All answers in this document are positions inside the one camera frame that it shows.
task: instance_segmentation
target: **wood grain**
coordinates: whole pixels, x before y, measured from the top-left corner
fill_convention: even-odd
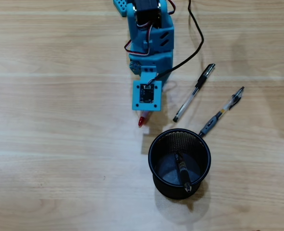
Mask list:
[[[199,43],[176,0],[174,63]],[[0,231],[284,231],[284,0],[195,0],[205,44],[175,71],[164,109],[138,129],[112,0],[0,0]],[[172,118],[209,63],[217,68]],[[205,138],[209,175],[191,198],[154,187],[148,148],[169,128]]]

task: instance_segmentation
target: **pen holder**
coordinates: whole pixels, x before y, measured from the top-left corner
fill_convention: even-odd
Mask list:
[[[183,154],[192,189],[187,192],[181,184],[175,153]],[[163,132],[151,144],[148,163],[156,188],[171,199],[193,195],[209,172],[211,155],[207,144],[196,133],[176,128]]]

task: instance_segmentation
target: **clear ballpoint pen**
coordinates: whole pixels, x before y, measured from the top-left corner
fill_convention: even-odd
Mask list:
[[[198,83],[195,85],[195,89],[192,92],[192,94],[190,95],[190,97],[187,99],[187,101],[185,102],[185,104],[183,104],[181,106],[181,108],[179,109],[179,111],[177,112],[177,114],[175,115],[173,121],[176,123],[179,118],[183,115],[183,113],[187,110],[188,106],[190,105],[190,103],[192,102],[193,98],[196,96],[196,94],[198,93],[198,91],[201,89],[201,87],[203,86],[203,84],[205,83],[205,81],[207,80],[207,78],[209,77],[209,75],[212,73],[212,71],[215,68],[215,64],[209,64],[207,66],[207,68],[204,70],[204,72],[201,74],[201,76],[198,79]]]
[[[212,117],[205,127],[199,132],[199,136],[204,137],[210,130],[216,125],[218,120],[227,112],[229,111],[233,106],[235,106],[240,99],[242,98],[244,87],[240,88],[239,91],[237,91],[234,95],[231,96],[230,100],[227,102],[227,104],[214,116]]]

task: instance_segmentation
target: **blue plastic bracket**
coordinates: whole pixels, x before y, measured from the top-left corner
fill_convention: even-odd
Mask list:
[[[144,103],[140,101],[141,85],[156,77],[156,66],[141,66],[141,79],[133,81],[132,109],[141,111],[160,111],[162,98],[162,81],[155,81],[153,103]]]
[[[113,3],[122,17],[127,16],[127,0],[113,0]]]

